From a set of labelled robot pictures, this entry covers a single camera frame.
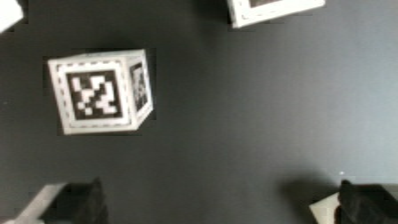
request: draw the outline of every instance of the black table surface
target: black table surface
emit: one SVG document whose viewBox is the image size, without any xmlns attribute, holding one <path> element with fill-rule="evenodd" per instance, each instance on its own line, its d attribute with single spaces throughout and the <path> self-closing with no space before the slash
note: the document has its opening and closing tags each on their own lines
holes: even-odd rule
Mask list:
<svg viewBox="0 0 398 224">
<path fill-rule="evenodd" d="M 0 220 L 47 183 L 95 177 L 114 224 L 311 223 L 341 179 L 398 182 L 395 0 L 331 0 L 242 30 L 224 0 L 22 4 L 0 35 Z M 63 136 L 48 58 L 142 48 L 139 132 Z"/>
</svg>

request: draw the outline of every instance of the cube face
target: cube face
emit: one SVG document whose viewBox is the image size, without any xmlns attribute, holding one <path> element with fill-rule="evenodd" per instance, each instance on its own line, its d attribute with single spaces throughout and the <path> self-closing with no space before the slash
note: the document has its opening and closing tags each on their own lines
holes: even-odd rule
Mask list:
<svg viewBox="0 0 398 224">
<path fill-rule="evenodd" d="M 233 28 L 272 20 L 325 5 L 325 0 L 228 0 Z"/>
<path fill-rule="evenodd" d="M 66 134 L 134 131 L 153 110 L 144 51 L 50 60 Z"/>
</svg>

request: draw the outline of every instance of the black and white pattern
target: black and white pattern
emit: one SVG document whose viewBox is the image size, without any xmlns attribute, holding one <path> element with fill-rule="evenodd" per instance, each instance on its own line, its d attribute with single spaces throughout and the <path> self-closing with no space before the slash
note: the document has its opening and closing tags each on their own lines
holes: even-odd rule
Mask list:
<svg viewBox="0 0 398 224">
<path fill-rule="evenodd" d="M 135 99 L 135 108 L 141 111 L 148 103 L 148 93 L 146 93 L 146 79 L 144 79 L 144 68 L 142 64 L 137 64 L 130 67 L 130 74 L 134 80 L 134 99 Z"/>
<path fill-rule="evenodd" d="M 77 120 L 121 117 L 116 72 L 68 73 L 68 84 Z"/>
</svg>

